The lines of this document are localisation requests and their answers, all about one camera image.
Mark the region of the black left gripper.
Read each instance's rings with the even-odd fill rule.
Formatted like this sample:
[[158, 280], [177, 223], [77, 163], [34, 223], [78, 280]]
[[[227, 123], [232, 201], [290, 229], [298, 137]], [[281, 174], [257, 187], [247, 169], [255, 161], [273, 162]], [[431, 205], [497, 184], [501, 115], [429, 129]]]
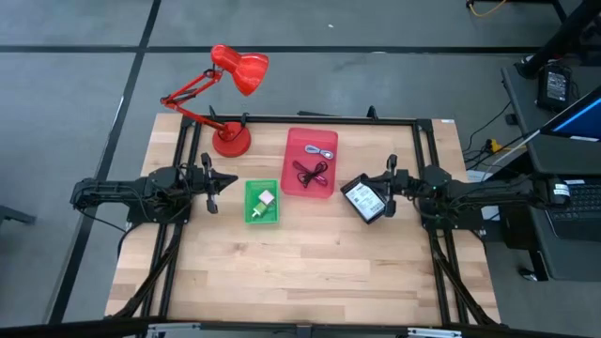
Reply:
[[[212, 179], [212, 161], [211, 158], [209, 156], [208, 153], [202, 153], [201, 154], [201, 163], [203, 165], [203, 170], [204, 170], [204, 191], [205, 194], [207, 195], [207, 209], [208, 212], [211, 214], [217, 214], [218, 213], [218, 207], [217, 207], [217, 203], [215, 200], [215, 181]], [[228, 186], [230, 186], [231, 184], [233, 184], [235, 182], [235, 180], [238, 180], [238, 176], [236, 175], [230, 175], [230, 174], [220, 174], [220, 180], [219, 181], [219, 190], [223, 191], [225, 188], [227, 188]]]

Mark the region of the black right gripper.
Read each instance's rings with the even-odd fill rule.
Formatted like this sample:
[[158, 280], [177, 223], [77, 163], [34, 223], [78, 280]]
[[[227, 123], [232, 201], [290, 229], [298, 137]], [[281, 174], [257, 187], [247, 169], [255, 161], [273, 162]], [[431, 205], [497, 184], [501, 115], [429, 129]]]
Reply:
[[374, 189], [385, 193], [386, 205], [385, 216], [393, 216], [396, 212], [396, 202], [394, 197], [400, 195], [408, 200], [411, 196], [408, 195], [408, 180], [409, 174], [407, 169], [397, 169], [397, 156], [392, 154], [386, 162], [387, 171], [379, 176], [365, 176], [365, 181], [384, 181], [385, 183], [375, 183]]

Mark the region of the black power adapter box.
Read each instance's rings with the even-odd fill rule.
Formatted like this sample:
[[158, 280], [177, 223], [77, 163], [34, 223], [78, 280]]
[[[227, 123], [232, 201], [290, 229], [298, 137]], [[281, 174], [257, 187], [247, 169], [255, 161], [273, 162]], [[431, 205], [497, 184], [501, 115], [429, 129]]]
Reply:
[[340, 191], [361, 219], [370, 224], [384, 215], [384, 197], [366, 184], [367, 174], [360, 174], [344, 185]]

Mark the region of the pink plastic bin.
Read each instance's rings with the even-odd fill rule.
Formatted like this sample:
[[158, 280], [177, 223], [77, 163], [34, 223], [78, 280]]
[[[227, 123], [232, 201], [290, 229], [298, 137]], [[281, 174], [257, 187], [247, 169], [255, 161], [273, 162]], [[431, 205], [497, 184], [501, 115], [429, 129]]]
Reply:
[[291, 128], [285, 145], [281, 190], [289, 195], [329, 198], [336, 179], [337, 147], [335, 131]]

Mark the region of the green plastic basket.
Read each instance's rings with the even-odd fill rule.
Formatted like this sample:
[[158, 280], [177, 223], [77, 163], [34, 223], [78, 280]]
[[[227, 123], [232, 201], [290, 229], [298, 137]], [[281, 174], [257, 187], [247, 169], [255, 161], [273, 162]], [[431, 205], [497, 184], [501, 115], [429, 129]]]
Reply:
[[[269, 190], [275, 200], [261, 218], [251, 217], [253, 208], [260, 202], [258, 195]], [[247, 180], [244, 193], [244, 219], [247, 224], [277, 223], [280, 219], [279, 184], [276, 179]]]

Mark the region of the red desk lamp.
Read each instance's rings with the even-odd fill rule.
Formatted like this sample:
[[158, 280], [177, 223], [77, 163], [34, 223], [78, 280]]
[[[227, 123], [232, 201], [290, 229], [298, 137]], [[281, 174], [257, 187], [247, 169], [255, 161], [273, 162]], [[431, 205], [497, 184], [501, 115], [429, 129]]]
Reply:
[[237, 90], [248, 97], [262, 84], [270, 61], [264, 54], [240, 54], [224, 44], [213, 46], [210, 58], [211, 68], [204, 70], [177, 91], [160, 98], [160, 102], [165, 108], [213, 128], [212, 145], [217, 153], [227, 158], [239, 157], [250, 148], [252, 142], [245, 116], [236, 122], [219, 122], [212, 108], [209, 108], [209, 117], [205, 117], [184, 108], [184, 104], [220, 82], [225, 73], [231, 75]]

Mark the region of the grey side desk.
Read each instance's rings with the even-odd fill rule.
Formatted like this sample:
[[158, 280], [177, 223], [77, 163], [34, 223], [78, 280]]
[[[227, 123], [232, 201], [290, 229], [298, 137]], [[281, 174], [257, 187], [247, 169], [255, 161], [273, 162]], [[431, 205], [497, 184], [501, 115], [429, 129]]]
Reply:
[[[536, 106], [538, 83], [518, 74], [514, 66], [501, 70], [502, 82], [523, 133], [535, 131], [553, 114]], [[502, 166], [524, 174], [556, 174], [568, 178], [601, 177], [601, 142], [576, 141], [539, 135], [527, 143], [527, 150], [504, 160]], [[530, 227], [536, 239], [529, 241], [534, 260], [545, 265], [555, 280], [601, 282], [601, 242], [558, 238], [550, 218], [541, 209], [526, 207], [527, 221], [517, 221], [514, 213], [504, 213], [512, 226]]]

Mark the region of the black power adapter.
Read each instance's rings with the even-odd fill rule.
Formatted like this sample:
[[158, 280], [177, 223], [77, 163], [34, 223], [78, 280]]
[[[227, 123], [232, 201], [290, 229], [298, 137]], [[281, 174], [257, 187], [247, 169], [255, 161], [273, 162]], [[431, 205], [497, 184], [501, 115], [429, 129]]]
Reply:
[[544, 66], [538, 75], [536, 105], [539, 108], [560, 112], [568, 107], [571, 92], [571, 74], [561, 66]]

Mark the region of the black laptop keyboard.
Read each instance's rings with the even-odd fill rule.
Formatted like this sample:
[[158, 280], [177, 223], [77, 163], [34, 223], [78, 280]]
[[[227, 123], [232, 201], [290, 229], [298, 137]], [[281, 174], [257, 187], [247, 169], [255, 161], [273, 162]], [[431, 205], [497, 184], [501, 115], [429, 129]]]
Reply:
[[601, 242], [601, 177], [567, 179], [555, 192], [569, 198], [566, 207], [547, 214], [555, 236]]

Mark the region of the computer monitor with blue screen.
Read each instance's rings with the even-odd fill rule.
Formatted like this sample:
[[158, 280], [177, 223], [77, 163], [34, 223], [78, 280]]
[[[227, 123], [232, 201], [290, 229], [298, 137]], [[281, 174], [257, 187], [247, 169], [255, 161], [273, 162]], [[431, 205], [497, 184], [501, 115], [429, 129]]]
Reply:
[[601, 142], [601, 85], [551, 118], [540, 133]]

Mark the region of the black aluminium table frame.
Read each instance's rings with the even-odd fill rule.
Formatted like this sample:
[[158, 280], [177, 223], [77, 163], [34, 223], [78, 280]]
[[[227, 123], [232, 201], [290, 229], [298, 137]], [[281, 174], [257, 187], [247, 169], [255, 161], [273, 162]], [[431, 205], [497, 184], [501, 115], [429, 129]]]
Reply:
[[204, 196], [195, 198], [176, 268], [160, 277], [150, 313], [204, 325], [270, 324], [286, 334], [342, 324], [439, 326], [429, 237], [410, 202], [399, 199], [393, 217], [365, 224], [339, 191], [326, 199], [282, 195], [277, 223], [247, 224], [244, 191], [250, 180], [280, 177], [292, 128], [337, 133], [335, 186], [379, 175], [391, 154], [411, 173], [423, 158], [464, 179], [455, 123], [254, 116], [249, 128], [245, 155], [212, 155], [236, 181], [218, 196], [216, 214]]

